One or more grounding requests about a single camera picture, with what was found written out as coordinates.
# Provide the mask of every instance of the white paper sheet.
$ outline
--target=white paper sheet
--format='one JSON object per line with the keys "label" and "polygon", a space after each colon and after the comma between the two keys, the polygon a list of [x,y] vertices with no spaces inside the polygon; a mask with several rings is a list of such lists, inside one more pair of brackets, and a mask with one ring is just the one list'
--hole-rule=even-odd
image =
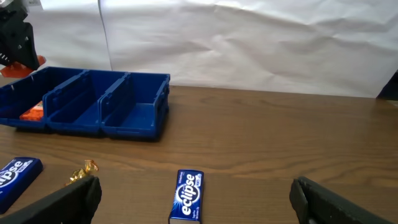
{"label": "white paper sheet", "polygon": [[47,62],[60,66],[110,70],[110,59],[97,0],[41,0],[43,10],[31,10],[35,48]]}
{"label": "white paper sheet", "polygon": [[376,97],[398,68],[394,0],[102,0],[114,70],[172,84]]}

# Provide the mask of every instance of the white backdrop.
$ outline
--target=white backdrop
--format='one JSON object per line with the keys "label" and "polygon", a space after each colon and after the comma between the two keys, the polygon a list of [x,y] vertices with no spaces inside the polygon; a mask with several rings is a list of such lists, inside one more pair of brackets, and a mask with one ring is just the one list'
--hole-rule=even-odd
{"label": "white backdrop", "polygon": [[48,65],[171,73],[172,84],[376,97],[398,69],[395,0],[42,1]]}

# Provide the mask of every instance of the gold foil wrapper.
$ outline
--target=gold foil wrapper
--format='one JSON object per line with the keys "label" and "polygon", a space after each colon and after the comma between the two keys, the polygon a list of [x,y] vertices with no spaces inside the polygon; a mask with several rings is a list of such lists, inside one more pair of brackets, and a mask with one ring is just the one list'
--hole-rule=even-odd
{"label": "gold foil wrapper", "polygon": [[69,178],[69,183],[65,184],[65,186],[72,184],[77,180],[80,180],[96,171],[99,171],[99,169],[94,160],[92,159],[85,160],[85,168],[73,171],[72,176]]}

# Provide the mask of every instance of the blue bin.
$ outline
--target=blue bin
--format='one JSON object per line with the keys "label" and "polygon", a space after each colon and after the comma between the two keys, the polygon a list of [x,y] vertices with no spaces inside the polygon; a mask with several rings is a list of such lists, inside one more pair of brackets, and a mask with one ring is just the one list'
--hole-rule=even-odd
{"label": "blue bin", "polygon": [[[155,139],[169,112],[169,81],[169,74],[47,67],[0,88],[0,124]],[[19,119],[40,100],[40,121]]]}
{"label": "blue bin", "polygon": [[168,74],[128,73],[101,99],[101,127],[108,136],[157,138],[169,112]]}

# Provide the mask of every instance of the brown tabletop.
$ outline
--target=brown tabletop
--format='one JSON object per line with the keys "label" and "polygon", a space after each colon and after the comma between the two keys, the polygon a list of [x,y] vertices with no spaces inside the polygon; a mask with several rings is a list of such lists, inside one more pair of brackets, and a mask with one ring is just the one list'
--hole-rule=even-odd
{"label": "brown tabletop", "polygon": [[6,213],[60,189],[85,159],[100,166],[93,223],[167,223],[178,169],[205,172],[203,224],[298,223],[304,175],[398,222],[398,108],[368,98],[173,86],[159,142],[24,133],[0,126],[0,164],[45,169]]}

